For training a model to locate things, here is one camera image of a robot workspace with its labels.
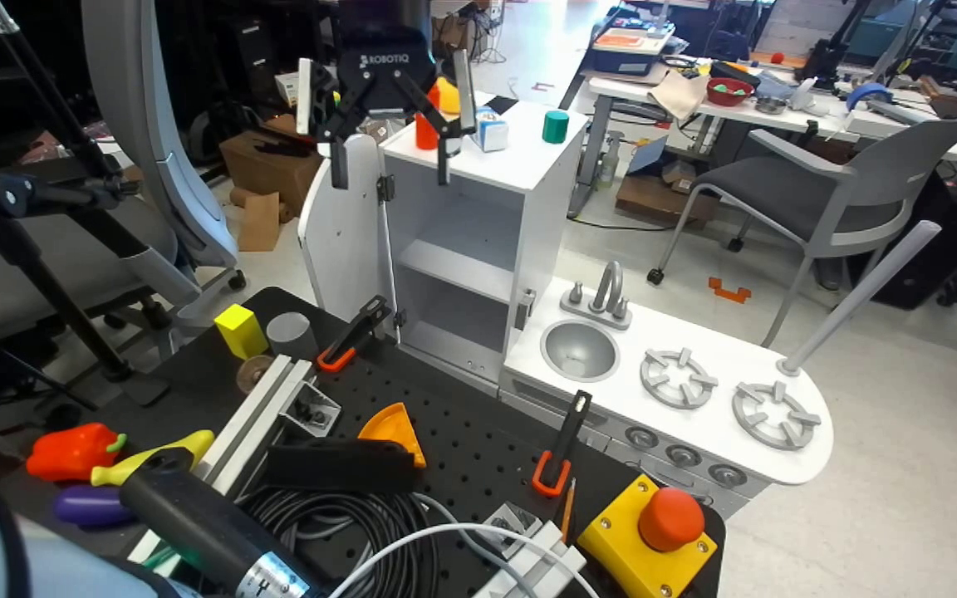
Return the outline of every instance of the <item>desk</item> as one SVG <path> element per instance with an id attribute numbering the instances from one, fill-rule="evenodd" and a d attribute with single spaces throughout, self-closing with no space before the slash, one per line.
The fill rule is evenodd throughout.
<path id="1" fill-rule="evenodd" d="M 653 105 L 653 95 L 647 95 L 653 88 L 591 77 L 590 90 L 594 94 L 594 115 L 591 115 L 590 142 L 582 151 L 582 171 L 580 171 L 580 186 L 572 195 L 572 217 L 582 212 L 590 193 L 594 191 L 597 156 L 601 156 L 601 142 L 606 142 L 616 103 Z M 720 119 L 760 126 L 760 129 L 780 129 L 780 132 L 819 132 L 823 141 L 840 141 L 840 142 L 883 141 L 883 136 L 895 136 L 899 129 L 904 129 L 904 122 L 879 115 L 869 105 L 858 105 L 854 112 L 847 112 L 847 105 L 827 94 L 813 95 L 813 112 L 793 112 L 793 111 L 760 112 L 760 111 L 755 111 L 755 100 L 749 100 L 741 105 L 703 103 L 695 112 L 704 122 L 703 122 L 698 141 L 692 146 L 683 146 L 689 156 L 704 156 L 709 136 L 718 132 Z"/>
<path id="2" fill-rule="evenodd" d="M 334 338 L 342 322 L 314 309 L 308 301 L 282 291 L 263 290 L 245 301 L 263 322 L 280 311 L 305 311 L 320 342 Z M 168 443 L 198 424 L 224 428 L 229 407 L 240 407 L 240 393 L 234 384 L 235 358 L 225 352 L 216 332 L 203 332 L 194 346 L 160 366 L 160 377 L 173 381 L 173 396 L 150 407 L 150 409 L 123 409 L 107 412 L 110 424 L 128 428 L 132 438 Z M 535 516 L 551 516 L 546 503 L 529 492 L 529 471 L 551 443 L 551 428 L 527 420 L 522 412 L 495 401 L 492 396 L 463 384 L 437 371 L 433 366 L 394 349 L 394 346 L 370 346 L 360 361 L 354 361 L 336 379 L 320 379 L 320 389 L 342 401 L 342 415 L 336 424 L 336 438 L 354 438 L 360 424 L 381 409 L 385 401 L 406 401 L 418 438 L 429 456 L 429 471 L 423 475 L 423 490 L 446 504 L 456 504 L 463 517 L 484 517 L 503 503 L 522 504 Z M 610 456 L 580 444 L 576 448 L 576 471 L 580 471 L 580 500 L 576 500 L 576 535 L 590 525 L 632 477 L 635 471 L 613 461 Z M 93 549 L 100 539 L 85 535 L 54 523 L 54 490 L 34 477 L 13 477 L 13 492 L 8 503 L 30 503 L 24 512 L 68 539 Z M 726 523 L 709 512 L 709 535 L 720 545 L 709 569 L 695 579 L 695 598 L 718 595 L 720 555 L 726 555 Z M 143 532 L 141 525 L 128 532 L 114 532 L 114 539 L 132 539 Z M 458 539 L 446 535 L 437 541 L 441 592 L 440 595 L 473 595 L 492 579 L 492 569 L 468 555 Z M 597 595 L 616 595 L 616 586 L 594 569 L 586 569 L 590 582 Z"/>

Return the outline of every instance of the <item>toy kitchen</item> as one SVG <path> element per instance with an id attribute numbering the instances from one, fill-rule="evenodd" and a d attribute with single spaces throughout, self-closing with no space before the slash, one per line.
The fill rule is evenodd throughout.
<path id="1" fill-rule="evenodd" d="M 411 126 L 381 142 L 354 136 L 349 191 L 322 167 L 301 217 L 316 301 L 354 319 L 385 296 L 406 352 L 548 424 L 591 393 L 582 443 L 726 517 L 772 481 L 819 477 L 833 421 L 808 371 L 632 306 L 616 263 L 590 283 L 551 275 L 586 115 L 569 112 L 566 142 L 541 141 L 541 105 L 514 103 L 503 119 L 508 146 L 464 141 L 449 186 Z"/>

